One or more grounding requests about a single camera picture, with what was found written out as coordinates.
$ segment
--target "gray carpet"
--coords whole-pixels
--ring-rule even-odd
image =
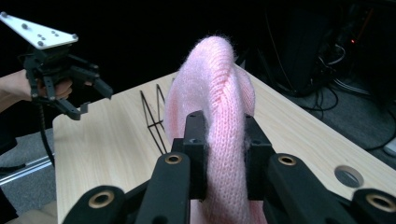
[[[334,104],[335,97],[324,88],[321,107]],[[376,104],[356,95],[335,91],[338,104],[331,110],[311,111],[311,114],[344,135],[362,148],[382,146],[394,134],[395,122],[387,111],[381,111]],[[305,98],[289,97],[295,104],[312,107],[316,102],[315,94]],[[396,114],[396,106],[389,108]],[[47,130],[49,145],[53,147],[52,130]],[[371,151],[372,155],[396,169],[396,158],[384,153],[382,147]],[[17,147],[0,157],[0,166],[18,165],[46,156],[40,134],[34,133],[18,139]],[[11,181],[1,186],[4,193],[14,204],[19,214],[38,208],[56,199],[55,173],[50,165],[33,174]]]

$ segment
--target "wooden table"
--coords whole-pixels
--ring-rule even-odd
[[[161,153],[147,127],[140,91],[156,118],[156,85],[166,96],[175,76],[164,76],[115,94],[111,100],[92,103],[81,120],[61,115],[53,121],[59,223],[89,189],[112,185],[127,192],[150,179]],[[356,188],[338,181],[334,174],[337,167],[358,172],[360,188],[396,195],[396,171],[254,76],[251,80],[256,92],[254,117],[277,153],[302,159],[328,190],[344,198],[351,199]],[[163,104],[159,110],[163,116]],[[161,135],[169,150],[163,130]]]

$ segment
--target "black backdrop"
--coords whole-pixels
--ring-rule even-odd
[[[228,36],[235,54],[262,43],[263,1],[50,1],[2,0],[0,11],[70,34],[71,53],[99,65],[115,91],[175,72],[196,42],[207,35]],[[0,24],[0,76],[22,69],[18,55],[27,42]],[[74,89],[73,105],[102,97],[93,89]],[[58,112],[46,108],[48,127]],[[16,135],[37,131],[31,104],[14,105],[2,117]]]

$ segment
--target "white object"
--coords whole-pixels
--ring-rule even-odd
[[[384,146],[384,151],[390,156],[396,157],[396,138]]]
[[[77,35],[71,35],[31,21],[22,20],[10,16],[4,11],[0,14],[0,21],[37,49],[49,49],[78,41]]]

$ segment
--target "pink beanie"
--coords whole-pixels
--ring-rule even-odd
[[[234,64],[233,47],[220,36],[201,40],[180,67],[165,99],[164,128],[170,143],[183,138],[186,117],[206,118],[207,193],[191,201],[191,223],[266,223],[262,202],[248,200],[245,113],[254,115],[248,74]]]

